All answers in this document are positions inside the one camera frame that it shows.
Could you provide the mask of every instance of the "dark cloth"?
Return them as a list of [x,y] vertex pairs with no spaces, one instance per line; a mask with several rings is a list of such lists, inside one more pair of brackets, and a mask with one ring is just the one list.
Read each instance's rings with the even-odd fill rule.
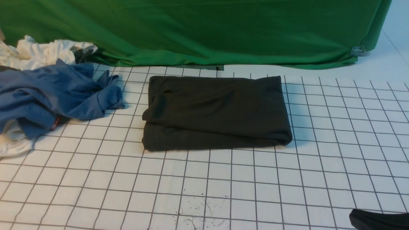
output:
[[354,209],[349,214],[352,226],[358,230],[408,230],[409,213],[381,214]]
[[90,120],[105,110],[124,108],[118,75],[106,71],[94,82],[92,64],[57,60],[35,70],[0,73],[0,133],[17,120],[29,139],[49,131],[60,116]]
[[287,145],[281,77],[150,78],[142,142],[149,151]]
[[75,51],[74,52],[75,63],[77,63],[77,64],[85,63],[87,61],[88,57],[91,56],[93,52],[94,52],[94,50],[87,50],[86,52],[84,52],[83,49],[79,49],[79,50]]
[[0,72],[6,71],[6,70],[20,71],[18,69],[13,68],[13,67],[0,65]]

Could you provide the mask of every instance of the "pile of clothes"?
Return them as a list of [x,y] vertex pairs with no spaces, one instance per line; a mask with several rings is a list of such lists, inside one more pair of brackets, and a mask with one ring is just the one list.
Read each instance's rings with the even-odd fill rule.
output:
[[118,76],[106,71],[95,82],[94,66],[82,63],[96,50],[68,40],[37,44],[29,36],[17,48],[1,42],[0,157],[31,150],[65,117],[91,120],[124,108]]

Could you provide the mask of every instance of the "grid paper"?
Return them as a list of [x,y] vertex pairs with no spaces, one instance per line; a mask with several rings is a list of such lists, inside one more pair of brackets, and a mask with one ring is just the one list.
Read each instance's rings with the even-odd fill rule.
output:
[[405,84],[282,77],[286,147],[144,151],[154,75],[267,77],[171,67],[109,67],[126,109],[70,120],[35,150],[0,160],[0,229],[353,229],[352,208],[409,208]]

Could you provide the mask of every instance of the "crumpled white cloth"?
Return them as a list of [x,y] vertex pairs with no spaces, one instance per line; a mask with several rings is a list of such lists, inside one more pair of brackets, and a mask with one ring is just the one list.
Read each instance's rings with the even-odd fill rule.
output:
[[6,123],[0,135],[0,157],[11,157],[33,149],[35,140],[26,138],[17,120]]
[[[17,47],[6,45],[0,41],[0,65],[9,66],[18,70],[34,70],[45,65],[53,65],[58,59],[67,64],[75,64],[74,52],[82,49],[97,51],[92,43],[75,42],[70,40],[55,40],[49,44],[38,44],[30,37],[25,36]],[[0,134],[0,157],[16,156],[33,149],[35,140],[26,138],[17,120],[6,123],[3,133]]]
[[25,36],[14,48],[0,41],[0,65],[18,70],[34,70],[45,65],[53,65],[57,59],[67,64],[75,64],[74,52],[82,49],[84,52],[98,47],[88,42],[70,40],[55,40],[49,44],[38,44],[34,38]]

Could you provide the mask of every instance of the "metal clip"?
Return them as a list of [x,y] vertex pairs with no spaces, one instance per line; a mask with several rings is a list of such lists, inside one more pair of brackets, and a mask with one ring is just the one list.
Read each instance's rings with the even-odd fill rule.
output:
[[364,49],[363,45],[352,47],[351,56],[358,57],[358,56],[363,56],[365,54],[366,54],[366,50]]

